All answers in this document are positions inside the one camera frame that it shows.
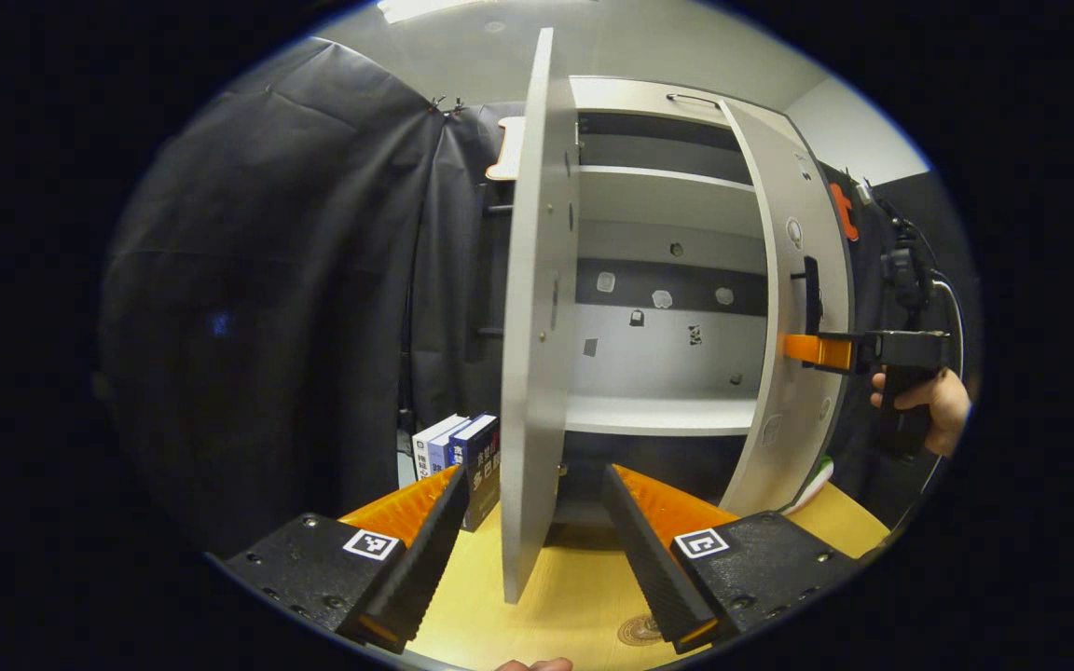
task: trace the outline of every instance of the white cabinet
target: white cabinet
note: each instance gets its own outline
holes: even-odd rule
[[[781,354],[804,331],[804,257],[818,264],[822,329],[846,330],[852,313],[834,204],[784,115],[567,76],[547,29],[522,140],[502,392],[508,603],[553,519],[564,431],[746,436],[721,506],[793,502],[844,388]]]

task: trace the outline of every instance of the white cabinet door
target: white cabinet door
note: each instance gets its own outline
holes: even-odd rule
[[[847,331],[852,267],[830,188],[801,136],[785,123],[765,123],[764,110],[720,101],[749,161],[765,231],[768,332],[757,412],[721,506],[754,514],[792,505],[826,449],[832,418],[844,398],[843,375],[802,368],[784,356],[789,333],[806,332],[804,257],[818,266],[823,296],[819,331]]]
[[[504,599],[518,603],[554,519],[567,390],[575,362],[578,110],[541,30],[525,100],[512,201],[499,403]]]

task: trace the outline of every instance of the cabinet shelf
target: cabinet shelf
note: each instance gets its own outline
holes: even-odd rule
[[[624,436],[745,436],[757,399],[731,392],[674,398],[570,394],[566,429]]]
[[[746,184],[636,166],[579,166],[579,181],[583,218],[589,220],[765,238],[757,192]]]

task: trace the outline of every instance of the wooden table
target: wooden table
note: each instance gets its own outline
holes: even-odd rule
[[[889,533],[832,484],[789,517],[852,557]],[[474,534],[460,531],[408,650],[475,671],[494,671],[509,659],[554,657],[571,659],[583,671],[635,671],[690,655],[674,654],[667,642],[632,646],[619,640],[624,622],[648,615],[649,607],[613,533],[567,526],[542,549],[516,606],[504,603],[500,548],[496,506]]]

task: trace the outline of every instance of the ceiling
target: ceiling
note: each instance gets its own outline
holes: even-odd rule
[[[695,0],[497,0],[388,25],[375,3],[316,31],[360,52],[426,98],[524,101],[537,34],[554,27],[570,74],[673,82],[787,106],[822,65]]]

